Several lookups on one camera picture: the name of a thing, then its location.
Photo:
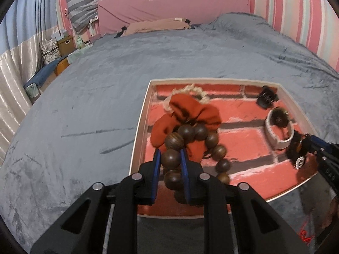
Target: blue cloth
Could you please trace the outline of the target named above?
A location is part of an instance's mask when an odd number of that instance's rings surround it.
[[[0,55],[57,24],[56,0],[15,0],[0,23]]]
[[[36,84],[38,87],[41,87],[46,82],[46,79],[51,75],[51,73],[54,72],[59,62],[65,58],[66,56],[63,56],[44,66],[23,86],[24,89],[31,84]]]

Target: beige knit scrunchie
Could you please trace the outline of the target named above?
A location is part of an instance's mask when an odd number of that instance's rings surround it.
[[[191,94],[200,96],[201,99],[197,99],[201,104],[207,104],[210,101],[210,98],[207,96],[207,92],[203,91],[201,87],[195,87],[194,84],[187,85],[186,87],[182,89],[174,89],[169,97],[166,97],[164,102],[162,103],[164,110],[167,112],[173,112],[172,108],[170,107],[170,100],[172,95],[177,93],[185,93],[185,94]]]

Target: orange fabric scrunchie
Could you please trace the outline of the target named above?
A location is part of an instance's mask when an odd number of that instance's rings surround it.
[[[159,148],[161,153],[166,151],[164,142],[167,135],[187,120],[202,122],[210,131],[216,131],[221,125],[218,108],[211,104],[200,104],[190,95],[175,94],[169,105],[173,112],[163,115],[155,122],[150,136],[151,144]],[[186,150],[189,160],[200,162],[207,148],[204,141],[194,141],[187,144]]]

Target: wooden bead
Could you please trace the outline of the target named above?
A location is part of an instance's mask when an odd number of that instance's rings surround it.
[[[184,139],[178,133],[170,133],[165,138],[165,146],[167,150],[173,149],[180,151],[184,147]]]
[[[180,154],[176,150],[169,149],[161,155],[160,162],[165,169],[173,170],[180,165]]]
[[[170,170],[164,176],[165,186],[170,190],[181,190],[184,184],[181,179],[181,172],[179,170]]]
[[[223,184],[229,184],[230,178],[227,173],[220,173],[217,175],[217,178],[223,183]]]
[[[212,149],[212,152],[211,152],[212,159],[218,162],[219,160],[223,159],[224,156],[226,156],[226,153],[227,153],[227,150],[225,146],[218,144]]]
[[[184,143],[188,144],[194,141],[195,130],[191,125],[184,124],[179,127],[178,134],[184,139]]]
[[[207,149],[214,148],[219,142],[219,136],[217,132],[211,132],[207,135],[207,138],[205,139],[205,146]]]
[[[289,112],[282,107],[276,107],[272,111],[271,121],[279,128],[285,128],[289,124]]]
[[[208,135],[208,129],[204,123],[198,123],[194,126],[195,130],[195,139],[196,140],[205,140]]]
[[[217,165],[215,166],[215,170],[218,173],[227,172],[231,168],[231,163],[228,159],[221,159],[218,161]]]
[[[186,202],[186,198],[185,198],[185,193],[183,190],[180,191],[175,191],[174,192],[174,198],[177,202],[179,202],[180,204],[187,204]]]

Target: metal screw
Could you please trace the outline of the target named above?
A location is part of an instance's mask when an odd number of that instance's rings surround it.
[[[242,182],[242,183],[239,184],[239,188],[240,188],[242,191],[247,191],[247,190],[250,188],[250,186],[249,186],[247,183]]]
[[[199,175],[199,178],[202,179],[203,181],[206,181],[206,180],[208,180],[210,178],[210,175],[207,174],[207,173],[201,173]]]
[[[138,180],[142,179],[142,174],[140,174],[140,173],[134,173],[134,174],[132,175],[132,179],[134,179],[135,181],[138,181]]]
[[[102,188],[104,187],[104,185],[101,183],[101,182],[96,182],[92,185],[92,188],[95,190],[95,191],[99,191],[101,190]]]

